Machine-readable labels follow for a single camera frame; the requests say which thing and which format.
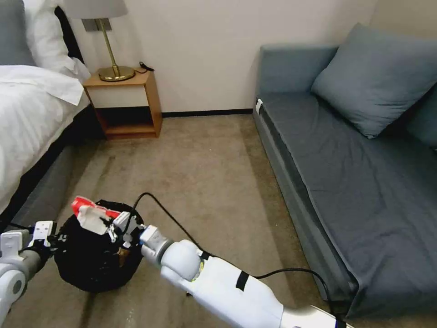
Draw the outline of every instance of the velcro strap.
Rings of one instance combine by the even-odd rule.
[[[209,257],[211,256],[210,253],[208,253],[207,251],[203,251],[202,255],[200,256],[201,259],[207,261],[209,259]]]
[[[244,271],[241,271],[240,276],[237,279],[237,284],[235,285],[235,287],[244,292],[244,287],[246,286],[246,282],[248,279],[249,279],[249,274],[245,273]]]

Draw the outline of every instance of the white plastic part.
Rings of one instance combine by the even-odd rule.
[[[79,208],[77,220],[81,227],[98,235],[104,235],[107,233],[108,227],[100,218],[107,221],[110,220],[110,217],[106,215],[105,211],[97,207],[84,205]]]
[[[2,257],[18,256],[18,252],[24,247],[25,239],[29,232],[25,230],[12,230],[0,235],[0,250]]]
[[[33,246],[36,240],[44,240],[44,246],[49,247],[50,243],[47,241],[47,237],[51,235],[52,228],[53,221],[38,221],[35,224],[35,230],[33,231],[33,237],[29,246]]]
[[[159,232],[158,228],[154,225],[148,225],[147,228],[144,230],[144,232],[140,236],[140,241],[143,244],[147,244],[148,247],[153,248],[153,235]]]
[[[108,231],[108,234],[111,238],[111,242],[115,243],[117,241],[117,234],[115,232],[115,227],[118,227],[121,231],[124,231],[126,228],[127,221],[129,221],[130,216],[131,216],[131,213],[122,212],[117,216],[117,218],[115,218],[113,223],[109,226],[107,231]],[[129,227],[126,229],[126,233],[122,236],[123,240],[124,240],[123,246],[126,248],[131,247],[131,241],[132,241],[131,233],[137,227],[137,223],[135,221],[136,218],[137,217],[135,215],[133,215],[131,217]]]
[[[201,261],[197,250],[197,246],[188,240],[175,242],[165,251],[161,266],[176,272],[182,279],[191,281],[200,269]]]
[[[280,327],[284,307],[267,285],[249,276],[242,291],[236,287],[240,269],[212,256],[200,265],[197,251],[187,240],[172,244],[161,275],[233,327]]]
[[[262,105],[263,105],[263,101],[261,99],[258,99],[258,102],[256,103],[256,106],[255,106],[255,110],[256,110],[256,113],[258,115],[259,115],[259,110],[261,109]]]
[[[26,286],[24,273],[11,268],[7,264],[0,264],[0,270],[6,269],[0,276],[0,326],[6,319],[12,304],[20,298]]]
[[[285,309],[280,328],[335,328],[336,324],[334,316],[317,307],[308,306],[298,310]]]

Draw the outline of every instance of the gray pillow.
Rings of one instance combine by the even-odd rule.
[[[437,86],[418,103],[407,131],[423,143],[437,149]]]
[[[374,138],[436,82],[436,40],[357,24],[311,90]]]
[[[0,0],[0,65],[36,66],[26,41],[22,0]]]

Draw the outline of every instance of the table lamp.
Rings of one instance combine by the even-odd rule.
[[[112,53],[111,44],[106,34],[102,19],[120,17],[127,14],[127,8],[123,0],[65,0],[65,11],[70,18],[95,19],[108,47],[112,67],[98,70],[102,81],[116,82],[130,79],[135,76],[135,70],[127,66],[118,66]]]

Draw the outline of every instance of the bed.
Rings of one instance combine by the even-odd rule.
[[[51,16],[41,17],[45,25],[41,26],[41,20],[32,17],[41,8],[31,5],[46,6],[47,1],[27,3],[26,26],[35,24],[32,27],[40,34],[32,44],[27,31],[36,65],[0,65],[1,231],[11,222],[27,226],[56,219],[71,173],[71,145],[98,127],[81,86],[90,74],[64,12],[49,8],[46,15]],[[41,35],[44,28],[53,29],[47,25],[50,20],[56,20],[51,23],[59,28],[59,35],[51,40],[48,34]],[[62,42],[56,45],[65,51],[62,60],[54,52],[54,40]],[[34,52],[41,46],[47,58]]]

